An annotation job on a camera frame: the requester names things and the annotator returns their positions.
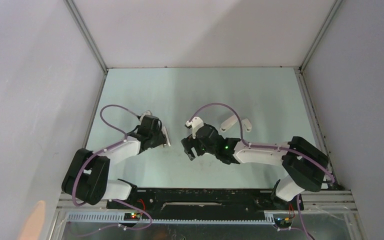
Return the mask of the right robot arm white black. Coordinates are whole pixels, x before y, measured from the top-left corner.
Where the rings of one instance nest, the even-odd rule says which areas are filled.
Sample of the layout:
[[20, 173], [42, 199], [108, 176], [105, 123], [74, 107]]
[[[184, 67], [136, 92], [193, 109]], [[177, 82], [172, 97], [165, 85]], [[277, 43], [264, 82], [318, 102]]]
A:
[[210, 154], [224, 164], [263, 164], [282, 167], [287, 175], [273, 187], [271, 204], [284, 209], [304, 191], [319, 192], [329, 175], [328, 156], [300, 136], [282, 144], [245, 144], [240, 138], [224, 138], [215, 127], [204, 124], [183, 138], [184, 152], [192, 161]]

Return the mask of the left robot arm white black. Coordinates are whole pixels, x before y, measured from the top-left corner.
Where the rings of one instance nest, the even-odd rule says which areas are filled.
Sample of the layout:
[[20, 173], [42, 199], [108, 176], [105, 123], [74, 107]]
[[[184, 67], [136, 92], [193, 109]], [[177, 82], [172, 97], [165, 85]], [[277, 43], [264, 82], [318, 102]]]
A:
[[169, 144], [167, 130], [158, 117], [144, 114], [139, 121], [125, 139], [96, 152], [85, 148], [76, 151], [61, 185], [75, 206], [112, 199], [118, 199], [125, 208], [136, 206], [138, 194], [132, 191], [136, 186], [122, 179], [111, 180], [112, 168], [148, 149]]

